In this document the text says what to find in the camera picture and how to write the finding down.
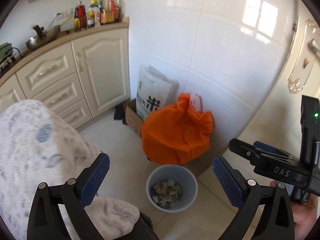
blue trash can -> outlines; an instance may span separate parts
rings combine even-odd
[[[172,208],[164,209],[155,204],[151,198],[151,188],[159,181],[174,179],[181,185],[182,194],[179,202]],[[177,213],[186,210],[195,201],[198,194],[198,183],[195,176],[187,168],[180,165],[166,164],[156,168],[148,177],[146,193],[151,204],[167,213]]]

drawer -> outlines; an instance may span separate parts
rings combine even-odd
[[[0,113],[16,102],[26,99],[17,76],[12,75],[0,87]]]
[[[58,114],[66,123],[70,124],[74,129],[92,119],[89,106],[85,99],[73,104]]]
[[[77,73],[56,82],[33,97],[33,99],[43,102],[56,114],[82,98],[84,98],[84,94]]]
[[[17,71],[17,76],[27,98],[32,98],[75,72],[76,65],[69,42],[37,57]]]

power cord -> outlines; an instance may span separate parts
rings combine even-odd
[[[21,55],[21,53],[20,53],[20,50],[18,50],[18,49],[17,49],[17,48],[15,48],[15,47],[13,47],[13,49],[16,49],[16,50],[19,52],[20,57],[23,57],[23,56]]]

hand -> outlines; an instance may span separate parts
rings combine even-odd
[[[270,182],[270,186],[275,187],[276,181]],[[291,203],[295,240],[304,240],[317,221],[318,198],[311,194],[306,205]]]

white tiled wall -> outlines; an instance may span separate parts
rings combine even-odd
[[[286,60],[296,0],[123,0],[130,17],[131,95],[140,64],[202,97],[215,118],[210,165],[238,136],[273,87]]]

